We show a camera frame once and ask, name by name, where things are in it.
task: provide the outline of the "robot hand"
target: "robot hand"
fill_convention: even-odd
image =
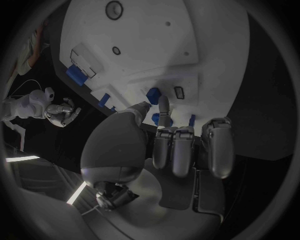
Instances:
[[[55,126],[64,128],[69,125],[79,115],[81,108],[78,107],[74,112],[74,103],[71,98],[64,97],[65,101],[61,105],[51,104],[45,110],[45,116]]]

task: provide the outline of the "person's arm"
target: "person's arm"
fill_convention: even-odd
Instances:
[[[36,43],[33,49],[33,54],[28,58],[28,64],[32,68],[40,57],[41,38],[43,32],[43,24],[36,29]]]

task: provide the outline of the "circular hole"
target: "circular hole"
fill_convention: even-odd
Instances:
[[[123,6],[119,1],[110,1],[105,7],[106,16],[114,21],[122,16],[123,10]]]
[[[116,46],[114,46],[114,47],[112,48],[112,52],[113,52],[114,54],[116,54],[116,55],[120,55],[120,54],[121,54],[120,49],[118,49]]]

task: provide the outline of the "light strip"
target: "light strip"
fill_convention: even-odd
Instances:
[[[86,185],[87,183],[84,181],[66,203],[72,205]]]
[[[31,159],[39,159],[38,156],[21,156],[21,157],[7,157],[6,161],[8,163],[11,162],[19,162],[19,161],[25,161],[25,160],[31,160]]]

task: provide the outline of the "blue block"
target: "blue block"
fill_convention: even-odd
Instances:
[[[84,75],[80,68],[75,66],[74,64],[70,66],[67,71],[65,72],[71,79],[74,80],[79,86],[82,86],[85,81],[89,78],[88,76]]]
[[[148,93],[146,94],[146,97],[148,98],[149,102],[152,105],[159,104],[159,98],[161,96],[161,92],[157,87],[151,88]]]
[[[160,120],[160,114],[159,114],[159,113],[154,113],[154,114],[152,115],[151,119],[152,119],[152,121],[154,122],[154,124],[155,124],[156,126],[158,126],[158,125],[159,125],[159,120]]]
[[[196,119],[196,116],[194,114],[191,115],[190,119],[189,119],[189,123],[188,125],[190,127],[194,127],[195,126],[195,119]]]
[[[110,98],[111,96],[107,93],[104,94],[104,96],[101,98],[100,102],[98,103],[98,105],[103,108],[105,106],[105,104],[107,103],[108,99]]]

